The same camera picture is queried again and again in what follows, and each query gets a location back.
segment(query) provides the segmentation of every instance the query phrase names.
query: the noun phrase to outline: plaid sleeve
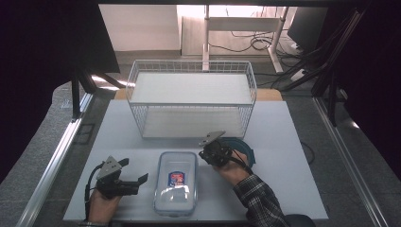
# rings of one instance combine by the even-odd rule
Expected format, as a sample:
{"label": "plaid sleeve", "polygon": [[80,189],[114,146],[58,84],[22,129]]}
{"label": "plaid sleeve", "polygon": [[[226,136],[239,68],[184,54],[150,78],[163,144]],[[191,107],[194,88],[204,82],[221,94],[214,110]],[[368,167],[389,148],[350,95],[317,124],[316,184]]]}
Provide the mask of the plaid sleeve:
{"label": "plaid sleeve", "polygon": [[288,226],[273,191],[258,176],[253,174],[246,178],[234,187],[234,191],[248,208],[247,219],[253,226]]}

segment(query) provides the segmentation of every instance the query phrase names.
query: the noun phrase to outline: white wire basket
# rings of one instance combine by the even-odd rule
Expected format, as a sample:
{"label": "white wire basket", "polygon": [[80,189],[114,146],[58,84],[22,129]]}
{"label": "white wire basket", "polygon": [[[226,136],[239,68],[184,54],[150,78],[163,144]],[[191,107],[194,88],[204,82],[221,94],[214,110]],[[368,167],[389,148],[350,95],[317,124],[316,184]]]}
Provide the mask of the white wire basket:
{"label": "white wire basket", "polygon": [[248,61],[140,60],[126,95],[144,138],[202,138],[210,131],[243,138],[256,90]]}

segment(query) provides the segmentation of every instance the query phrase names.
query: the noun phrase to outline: gray floor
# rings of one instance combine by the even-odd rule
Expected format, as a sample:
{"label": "gray floor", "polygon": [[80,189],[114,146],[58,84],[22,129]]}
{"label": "gray floor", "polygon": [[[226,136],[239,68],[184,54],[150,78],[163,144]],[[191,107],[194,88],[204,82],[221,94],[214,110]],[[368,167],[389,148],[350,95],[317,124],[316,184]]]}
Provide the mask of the gray floor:
{"label": "gray floor", "polygon": [[[287,51],[291,51],[288,48],[291,43],[282,45],[287,48]],[[121,80],[127,79],[131,65],[136,59],[201,59],[199,55],[182,55],[178,51],[117,52],[116,56],[120,63],[121,74],[112,76]],[[250,61],[253,64],[254,72],[258,74],[255,75],[258,84],[277,79],[277,76],[261,75],[262,73],[274,74],[269,56],[215,55],[211,60]],[[311,80],[289,92],[282,93],[282,95],[288,104],[300,141],[308,145],[308,147],[304,146],[306,157],[312,157],[309,147],[313,149],[315,156],[310,168],[329,216],[329,220],[315,220],[315,222],[317,226],[324,227],[374,226],[310,95],[313,83],[314,80]],[[110,86],[105,82],[97,84],[99,87]],[[266,83],[260,87],[269,86],[270,83]],[[97,111],[89,112],[89,117],[86,117],[84,122],[84,125],[91,130],[92,136],[88,137],[86,128],[82,127],[78,139],[73,144],[76,152],[67,155],[63,170],[55,180],[34,226],[76,226],[75,223],[63,222],[62,216],[90,152],[91,144],[96,138],[99,122],[101,122],[108,105],[107,100],[113,94],[114,92],[103,89],[98,89],[96,92],[93,105],[96,105]],[[0,226],[15,226],[22,215],[71,120],[70,100],[69,83],[56,89],[53,105],[46,119],[14,169],[0,184]],[[400,181],[363,132],[352,126],[352,119],[340,102],[337,104],[336,118],[337,129],[383,211],[388,226],[401,226],[401,218],[399,218],[399,214],[401,214]]]}

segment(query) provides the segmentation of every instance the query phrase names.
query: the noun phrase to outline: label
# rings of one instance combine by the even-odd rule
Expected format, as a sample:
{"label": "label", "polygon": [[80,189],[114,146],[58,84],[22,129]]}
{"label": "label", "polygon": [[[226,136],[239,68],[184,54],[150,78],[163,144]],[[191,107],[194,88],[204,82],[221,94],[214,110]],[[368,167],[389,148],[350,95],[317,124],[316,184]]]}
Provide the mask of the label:
{"label": "label", "polygon": [[185,185],[185,174],[180,171],[170,172],[168,174],[168,186],[174,187]]}

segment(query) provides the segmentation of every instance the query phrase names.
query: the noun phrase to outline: clear plastic lid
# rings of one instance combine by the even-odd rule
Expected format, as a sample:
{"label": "clear plastic lid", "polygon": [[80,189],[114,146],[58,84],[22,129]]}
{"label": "clear plastic lid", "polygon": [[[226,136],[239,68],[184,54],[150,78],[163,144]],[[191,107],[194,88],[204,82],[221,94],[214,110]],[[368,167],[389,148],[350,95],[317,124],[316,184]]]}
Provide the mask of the clear plastic lid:
{"label": "clear plastic lid", "polygon": [[193,152],[161,154],[154,196],[154,210],[162,216],[189,216],[197,203],[198,158]]}

